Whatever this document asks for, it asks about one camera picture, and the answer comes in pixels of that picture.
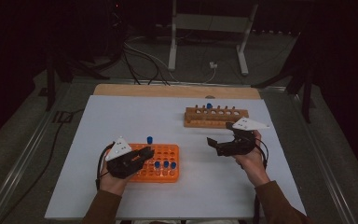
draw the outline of hand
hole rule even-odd
[[[254,131],[254,134],[256,138],[255,143],[260,147],[259,140],[261,140],[261,134],[259,131]],[[270,181],[266,168],[263,165],[261,152],[256,147],[246,155],[235,155],[233,157],[241,165],[242,169],[245,170],[249,180],[255,187],[267,184]]]
[[[101,175],[104,175],[107,172],[107,162],[103,157],[103,169],[101,170]],[[130,181],[132,176],[133,175],[130,175],[127,176],[125,179],[120,179],[117,177],[113,177],[110,173],[108,173],[101,177],[100,189],[122,196],[124,189],[126,188],[127,183]]]

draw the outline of sleeve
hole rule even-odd
[[[309,217],[290,205],[276,181],[256,187],[255,192],[263,206],[267,223],[312,223]]]
[[[89,207],[89,211],[86,216],[83,217],[81,223],[115,223],[115,217],[120,202],[121,196],[104,190],[98,190]]]

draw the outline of wire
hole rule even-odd
[[[210,82],[214,78],[214,75],[216,75],[216,68],[213,69],[212,77],[209,78],[207,81],[202,82],[201,84],[207,84],[208,82]]]
[[[147,85],[150,85],[151,82],[158,77],[158,75],[160,75],[161,81],[162,81],[162,83],[163,83],[164,85],[170,85],[170,84],[168,83],[168,81],[164,78],[164,76],[162,75],[162,72],[161,72],[161,70],[159,69],[159,66],[156,64],[156,62],[155,62],[149,55],[147,55],[147,54],[145,54],[145,53],[143,53],[143,52],[141,52],[141,51],[139,51],[139,50],[130,49],[130,48],[128,48],[128,47],[124,47],[124,49],[125,49],[125,50],[130,50],[130,51],[133,51],[133,52],[137,53],[137,54],[135,54],[135,53],[129,53],[129,52],[125,51],[126,53],[128,53],[128,54],[130,54],[130,55],[137,56],[137,57],[141,57],[141,58],[144,58],[144,59],[148,60],[149,62],[151,62],[151,63],[156,67],[156,74],[155,74],[152,78],[150,78],[150,80],[149,80],[149,82],[147,83]]]
[[[103,177],[104,175],[107,175],[107,174],[109,174],[109,171],[106,171],[103,175],[100,175],[99,177],[101,178],[101,177]]]
[[[257,67],[259,67],[259,66],[261,66],[261,65],[263,65],[263,64],[265,64],[265,63],[268,63],[268,62],[270,62],[270,61],[272,61],[272,60],[275,60],[276,58],[278,58],[278,56],[280,56],[280,55],[287,49],[287,47],[289,47],[289,45],[293,42],[293,40],[295,40],[294,37],[292,37],[292,39],[287,42],[287,44],[284,46],[284,48],[281,49],[281,50],[280,50],[275,56],[273,56],[272,58],[267,59],[267,60],[265,60],[264,62],[259,63],[259,64],[257,64],[257,65],[251,66],[251,67],[249,67],[249,69],[257,68]]]
[[[98,168],[97,168],[97,178],[98,176],[100,176],[101,173],[101,164],[102,164],[102,160],[103,160],[103,156],[105,155],[106,151],[111,149],[113,147],[113,145],[115,144],[115,142],[113,142],[112,144],[110,144],[109,146],[107,146],[103,152],[101,153],[100,159],[98,160]]]
[[[261,155],[263,156],[263,166],[265,169],[267,169],[267,163],[269,162],[269,149],[267,148],[266,144],[264,144],[264,142],[261,141],[260,139],[255,138],[255,140],[263,144],[264,148],[267,151],[267,156],[266,156],[266,153],[264,153],[263,149],[261,149],[261,147],[258,146],[257,144],[255,145],[255,147],[261,152]],[[260,220],[260,201],[258,200],[257,195],[255,195],[254,207],[255,210],[254,210],[254,217],[252,221],[254,224],[258,224]]]
[[[134,70],[133,70],[132,65],[130,65],[130,63],[129,63],[129,60],[128,60],[127,55],[126,55],[125,52],[123,53],[123,56],[124,56],[124,63],[128,66],[128,68],[129,68],[129,70],[130,70],[130,73],[131,73],[132,78],[133,78],[133,80],[134,80],[134,84],[135,84],[135,82],[136,82],[138,85],[141,85],[141,83],[139,82],[138,78],[137,78],[136,75],[135,75],[135,72],[134,72]]]
[[[235,75],[235,77],[240,81],[241,85],[244,85],[242,79],[243,76],[241,76],[240,74],[238,74],[238,71],[232,66],[231,63],[227,62],[226,60],[217,60],[217,62],[222,62],[222,63],[226,63],[228,64],[228,66],[231,68],[232,73]]]
[[[170,74],[171,78],[172,78],[174,81],[176,81],[176,82],[178,82],[178,83],[181,83],[180,81],[176,80],[176,78],[173,77],[172,73],[168,70],[168,65],[167,65],[166,63],[164,63],[161,59],[159,59],[159,58],[157,58],[156,56],[153,56],[153,55],[151,55],[151,54],[148,54],[148,53],[145,53],[145,52],[140,51],[140,50],[138,50],[138,49],[135,49],[135,48],[131,47],[130,45],[128,45],[128,44],[125,43],[125,42],[124,42],[124,45],[127,46],[129,49],[132,49],[133,51],[142,53],[143,55],[146,55],[146,56],[148,56],[148,57],[150,57],[150,58],[152,58],[152,59],[157,60],[159,63],[161,63],[162,65],[164,65],[165,68],[167,68],[168,73]]]
[[[10,209],[2,216],[1,220],[0,220],[0,224],[3,223],[5,221],[5,219],[8,217],[8,215],[10,215],[11,212],[13,212],[13,210],[19,205],[19,203],[25,198],[25,196],[28,195],[28,193],[31,191],[31,189],[37,184],[37,182],[40,180],[40,178],[43,176],[43,174],[46,172],[46,170],[48,169],[48,166],[50,165],[51,163],[51,160],[52,160],[52,157],[53,157],[53,154],[54,154],[54,149],[55,149],[55,145],[57,143],[57,138],[58,138],[58,135],[60,133],[60,130],[63,126],[63,124],[69,120],[71,120],[73,118],[73,116],[78,113],[78,112],[81,112],[81,111],[84,111],[84,109],[80,109],[80,110],[77,110],[77,111],[74,111],[74,112],[66,112],[66,111],[62,111],[62,112],[66,112],[68,113],[68,117],[66,117],[61,123],[60,123],[60,126],[58,127],[57,129],[57,132],[55,133],[54,135],[54,140],[53,140],[53,144],[51,146],[51,149],[50,149],[50,153],[49,153],[49,156],[48,156],[48,162],[46,163],[45,167],[43,168],[42,172],[39,174],[39,176],[36,178],[36,180],[32,183],[32,185],[22,194],[22,196],[10,207]]]

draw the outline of table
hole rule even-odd
[[[268,174],[278,181],[292,206],[305,213],[269,112],[257,90],[102,84],[89,98],[45,217],[85,215],[96,193],[94,179],[100,153],[116,140],[113,136],[119,135],[134,143],[153,135],[156,144],[178,145],[181,174],[174,184],[130,183],[117,219],[251,217],[255,191],[244,171],[232,158],[217,157],[206,144],[207,136],[219,142],[230,141],[232,132],[183,127],[185,105],[207,102],[237,108],[241,104],[249,110],[250,118],[270,124],[269,130],[261,132],[269,148]]]
[[[242,42],[236,47],[238,61],[240,63],[241,74],[248,75],[248,65],[246,64],[243,51],[245,50],[246,42],[252,29],[252,24],[255,18],[258,4],[252,5],[252,10],[248,17],[223,17],[223,16],[209,16],[209,15],[194,15],[177,13],[176,0],[172,0],[172,35],[171,35],[171,49],[170,58],[168,60],[168,69],[175,70],[176,66],[176,30],[190,29],[190,30],[207,30],[207,31],[223,31],[243,33]]]

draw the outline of white table surface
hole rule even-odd
[[[176,144],[180,176],[176,183],[129,183],[117,219],[200,219],[252,217],[255,190],[233,158],[218,157],[206,137],[233,140],[224,129],[185,128],[186,107],[247,109],[250,119],[266,123],[262,140],[269,149],[268,175],[277,180],[293,207],[305,214],[295,181],[263,100],[91,96],[71,145],[45,218],[82,218],[96,194],[102,150],[123,136],[143,143]]]

